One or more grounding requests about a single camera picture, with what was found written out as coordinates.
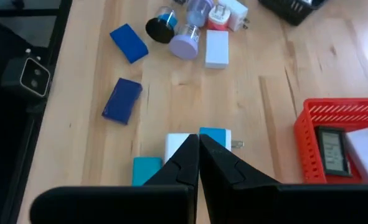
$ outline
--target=red plastic basket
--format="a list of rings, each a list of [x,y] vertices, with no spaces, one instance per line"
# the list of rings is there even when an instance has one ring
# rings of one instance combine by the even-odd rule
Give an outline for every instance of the red plastic basket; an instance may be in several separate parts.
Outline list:
[[[355,131],[368,128],[368,98],[308,99],[295,123],[295,135],[303,167],[304,182],[309,184],[356,184],[362,179],[350,160],[352,177],[325,175],[315,126],[332,126]]]

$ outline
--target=purple cap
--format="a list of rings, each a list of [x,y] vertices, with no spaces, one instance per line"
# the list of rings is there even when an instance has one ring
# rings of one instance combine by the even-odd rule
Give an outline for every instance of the purple cap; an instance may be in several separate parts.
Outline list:
[[[169,44],[171,53],[175,56],[190,60],[197,56],[197,42],[191,39],[188,35],[176,35]]]

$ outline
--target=white block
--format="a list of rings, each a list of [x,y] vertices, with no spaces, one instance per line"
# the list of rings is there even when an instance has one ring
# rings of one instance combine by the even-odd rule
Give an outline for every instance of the white block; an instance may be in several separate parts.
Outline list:
[[[206,37],[206,68],[226,68],[229,64],[228,31],[208,30]]]
[[[346,134],[348,152],[362,179],[368,183],[368,128]]]
[[[166,136],[166,145],[164,148],[164,163],[176,153],[179,147],[184,143],[184,141],[189,137],[188,133],[169,133]]]
[[[231,11],[228,27],[233,31],[239,30],[243,26],[243,21],[247,16],[247,7],[236,0],[219,0],[219,4],[227,6]]]

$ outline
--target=wooden surface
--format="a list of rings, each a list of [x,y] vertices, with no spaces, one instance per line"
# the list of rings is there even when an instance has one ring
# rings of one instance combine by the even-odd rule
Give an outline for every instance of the wooden surface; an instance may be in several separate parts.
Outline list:
[[[232,130],[234,153],[282,182],[301,182],[293,124],[311,97],[368,97],[368,0],[330,0],[291,27],[247,0],[249,30],[230,33],[230,65],[182,61],[145,23],[169,1],[74,0],[19,216],[61,185],[129,185],[136,156],[164,155],[167,133]],[[129,23],[149,55],[130,65],[109,32]],[[119,77],[142,83],[127,126],[101,112]],[[199,191],[198,223],[208,215]]]

